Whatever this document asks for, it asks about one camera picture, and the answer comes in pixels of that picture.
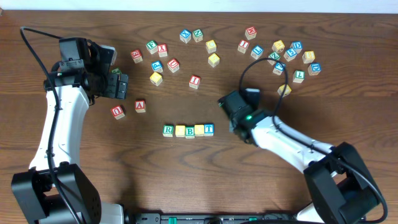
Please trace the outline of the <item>red I block right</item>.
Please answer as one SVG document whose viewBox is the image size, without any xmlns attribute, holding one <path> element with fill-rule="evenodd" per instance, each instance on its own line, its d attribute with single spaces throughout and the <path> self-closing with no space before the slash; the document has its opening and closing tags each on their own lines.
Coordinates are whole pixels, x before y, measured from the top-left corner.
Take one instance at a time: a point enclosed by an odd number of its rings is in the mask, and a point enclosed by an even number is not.
<svg viewBox="0 0 398 224">
<path fill-rule="evenodd" d="M 238 45 L 238 51 L 245 54 L 249 47 L 249 42 L 246 40 L 241 40 Z"/>
</svg>

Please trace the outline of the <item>blue T block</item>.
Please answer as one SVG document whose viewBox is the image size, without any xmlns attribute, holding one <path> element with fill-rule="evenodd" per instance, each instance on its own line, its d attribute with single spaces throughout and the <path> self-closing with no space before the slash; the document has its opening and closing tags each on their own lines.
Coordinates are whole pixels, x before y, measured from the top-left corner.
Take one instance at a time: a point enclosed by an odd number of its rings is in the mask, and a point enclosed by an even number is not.
<svg viewBox="0 0 398 224">
<path fill-rule="evenodd" d="M 204 135 L 205 136 L 213 136 L 214 135 L 214 124 L 205 124 L 204 125 Z"/>
</svg>

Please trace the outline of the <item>blue D block right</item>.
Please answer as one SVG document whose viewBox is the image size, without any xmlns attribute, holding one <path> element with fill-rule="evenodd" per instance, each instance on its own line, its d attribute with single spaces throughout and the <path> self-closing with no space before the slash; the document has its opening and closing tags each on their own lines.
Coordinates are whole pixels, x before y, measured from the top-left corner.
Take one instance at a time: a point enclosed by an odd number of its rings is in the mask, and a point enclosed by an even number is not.
<svg viewBox="0 0 398 224">
<path fill-rule="evenodd" d="M 310 76 L 318 75 L 321 72 L 322 68 L 319 63 L 311 63 L 308 66 L 308 74 Z"/>
</svg>

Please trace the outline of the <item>yellow O block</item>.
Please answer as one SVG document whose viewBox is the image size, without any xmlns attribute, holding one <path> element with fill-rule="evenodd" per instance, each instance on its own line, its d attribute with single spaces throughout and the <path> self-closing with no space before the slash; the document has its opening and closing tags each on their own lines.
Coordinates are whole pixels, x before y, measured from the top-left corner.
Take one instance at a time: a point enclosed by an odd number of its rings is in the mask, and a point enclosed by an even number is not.
<svg viewBox="0 0 398 224">
<path fill-rule="evenodd" d="M 184 138 L 185 137 L 185 125 L 176 125 L 175 126 L 175 135 L 178 138 Z"/>
</svg>

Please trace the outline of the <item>red H block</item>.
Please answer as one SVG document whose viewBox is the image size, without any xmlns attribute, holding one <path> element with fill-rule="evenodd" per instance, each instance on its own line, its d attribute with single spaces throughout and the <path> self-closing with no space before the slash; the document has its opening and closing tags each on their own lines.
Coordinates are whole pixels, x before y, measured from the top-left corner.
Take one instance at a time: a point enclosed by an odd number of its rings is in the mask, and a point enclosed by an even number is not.
<svg viewBox="0 0 398 224">
<path fill-rule="evenodd" d="M 245 37 L 247 40 L 254 39 L 257 35 L 257 29 L 252 26 L 245 29 Z"/>
</svg>

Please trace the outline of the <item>yellow block far right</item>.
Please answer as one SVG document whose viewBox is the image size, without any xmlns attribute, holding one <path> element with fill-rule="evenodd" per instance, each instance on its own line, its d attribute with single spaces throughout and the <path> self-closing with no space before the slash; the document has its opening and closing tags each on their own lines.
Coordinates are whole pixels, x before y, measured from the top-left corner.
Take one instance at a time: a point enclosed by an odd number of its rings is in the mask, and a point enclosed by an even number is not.
<svg viewBox="0 0 398 224">
<path fill-rule="evenodd" d="M 304 64 L 312 63 L 315 60 L 315 52 L 305 51 L 302 55 L 302 60 Z"/>
</svg>

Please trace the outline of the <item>red Y block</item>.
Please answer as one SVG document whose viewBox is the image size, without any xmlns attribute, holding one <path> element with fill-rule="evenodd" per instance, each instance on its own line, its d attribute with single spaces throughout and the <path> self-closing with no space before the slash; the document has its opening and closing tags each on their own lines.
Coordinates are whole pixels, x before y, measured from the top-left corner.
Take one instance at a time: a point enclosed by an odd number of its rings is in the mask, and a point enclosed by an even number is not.
<svg viewBox="0 0 398 224">
<path fill-rule="evenodd" d="M 158 51 L 159 57 L 167 57 L 168 56 L 168 50 L 167 50 L 166 44 L 159 44 L 157 46 L 157 51 Z"/>
</svg>

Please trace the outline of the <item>yellow block ball side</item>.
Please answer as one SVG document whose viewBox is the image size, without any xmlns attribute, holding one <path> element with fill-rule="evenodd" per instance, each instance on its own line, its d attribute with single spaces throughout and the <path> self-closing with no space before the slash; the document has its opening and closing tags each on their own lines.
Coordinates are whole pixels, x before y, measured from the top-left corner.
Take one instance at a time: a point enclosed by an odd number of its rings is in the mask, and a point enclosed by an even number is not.
<svg viewBox="0 0 398 224">
<path fill-rule="evenodd" d="M 272 44 L 272 50 L 276 53 L 281 53 L 285 49 L 285 45 L 282 40 L 277 40 Z"/>
</svg>

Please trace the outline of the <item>yellow block upper centre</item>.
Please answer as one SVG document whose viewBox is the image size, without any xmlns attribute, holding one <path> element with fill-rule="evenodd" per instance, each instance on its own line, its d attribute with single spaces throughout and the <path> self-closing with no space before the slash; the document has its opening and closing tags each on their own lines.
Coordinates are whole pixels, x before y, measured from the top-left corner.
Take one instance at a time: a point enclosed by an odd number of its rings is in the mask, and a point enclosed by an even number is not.
<svg viewBox="0 0 398 224">
<path fill-rule="evenodd" d="M 206 44 L 206 51 L 209 54 L 212 54 L 212 53 L 216 52 L 217 45 L 216 45 L 216 42 L 214 40 L 209 40 L 205 44 Z"/>
</svg>

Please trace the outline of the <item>red G block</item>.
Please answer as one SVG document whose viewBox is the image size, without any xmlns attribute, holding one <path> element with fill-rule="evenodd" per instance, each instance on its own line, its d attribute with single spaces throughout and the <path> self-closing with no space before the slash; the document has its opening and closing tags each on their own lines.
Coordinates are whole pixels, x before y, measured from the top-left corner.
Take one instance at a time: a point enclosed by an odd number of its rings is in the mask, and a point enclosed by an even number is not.
<svg viewBox="0 0 398 224">
<path fill-rule="evenodd" d="M 139 49 L 133 50 L 131 52 L 131 57 L 132 57 L 134 63 L 140 63 L 143 61 L 143 57 L 142 57 L 141 51 Z"/>
</svg>

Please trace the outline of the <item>green B block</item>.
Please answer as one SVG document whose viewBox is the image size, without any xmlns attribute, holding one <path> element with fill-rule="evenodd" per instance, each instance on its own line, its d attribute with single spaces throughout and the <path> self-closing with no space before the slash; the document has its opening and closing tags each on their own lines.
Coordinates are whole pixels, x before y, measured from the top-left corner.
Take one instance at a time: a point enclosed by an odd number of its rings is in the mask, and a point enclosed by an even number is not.
<svg viewBox="0 0 398 224">
<path fill-rule="evenodd" d="M 194 126 L 186 126 L 185 127 L 185 138 L 193 139 L 195 137 L 195 127 Z"/>
</svg>

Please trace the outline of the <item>yellow K side block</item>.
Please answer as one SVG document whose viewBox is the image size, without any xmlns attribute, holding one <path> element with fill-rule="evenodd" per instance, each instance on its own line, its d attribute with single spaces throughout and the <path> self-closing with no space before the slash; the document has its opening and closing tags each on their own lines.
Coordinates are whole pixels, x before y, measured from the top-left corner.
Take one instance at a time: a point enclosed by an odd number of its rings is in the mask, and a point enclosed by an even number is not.
<svg viewBox="0 0 398 224">
<path fill-rule="evenodd" d="M 205 135 L 205 126 L 203 124 L 194 125 L 195 136 L 204 136 Z"/>
</svg>

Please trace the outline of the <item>green F block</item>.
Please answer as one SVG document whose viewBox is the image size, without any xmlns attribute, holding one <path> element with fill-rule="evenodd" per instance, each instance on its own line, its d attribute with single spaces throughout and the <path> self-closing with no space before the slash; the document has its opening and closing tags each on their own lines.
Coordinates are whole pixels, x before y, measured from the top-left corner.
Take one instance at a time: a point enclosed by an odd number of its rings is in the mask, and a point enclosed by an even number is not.
<svg viewBox="0 0 398 224">
<path fill-rule="evenodd" d="M 154 40 L 148 41 L 146 43 L 146 48 L 150 54 L 154 54 L 154 53 L 158 52 L 158 45 L 157 45 L 157 42 Z"/>
</svg>

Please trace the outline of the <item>green R block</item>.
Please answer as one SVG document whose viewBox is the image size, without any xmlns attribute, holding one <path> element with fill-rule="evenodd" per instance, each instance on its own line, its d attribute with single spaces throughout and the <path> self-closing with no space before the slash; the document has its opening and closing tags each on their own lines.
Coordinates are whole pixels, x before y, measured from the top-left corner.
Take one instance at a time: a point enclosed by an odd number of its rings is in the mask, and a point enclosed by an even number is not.
<svg viewBox="0 0 398 224">
<path fill-rule="evenodd" d="M 164 125 L 162 129 L 162 134 L 164 137 L 173 137 L 174 136 L 174 126 L 173 125 Z"/>
</svg>

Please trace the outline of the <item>green Z block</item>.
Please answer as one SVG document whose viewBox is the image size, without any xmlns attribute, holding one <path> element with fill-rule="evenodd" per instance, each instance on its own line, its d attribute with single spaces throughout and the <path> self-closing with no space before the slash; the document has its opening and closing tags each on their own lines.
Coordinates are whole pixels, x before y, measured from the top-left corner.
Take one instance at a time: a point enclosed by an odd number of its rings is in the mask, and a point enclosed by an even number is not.
<svg viewBox="0 0 398 224">
<path fill-rule="evenodd" d="M 268 62 L 271 65 L 275 65 L 276 62 L 278 62 L 280 60 L 280 55 L 277 52 L 273 52 L 271 54 L 268 55 Z"/>
</svg>

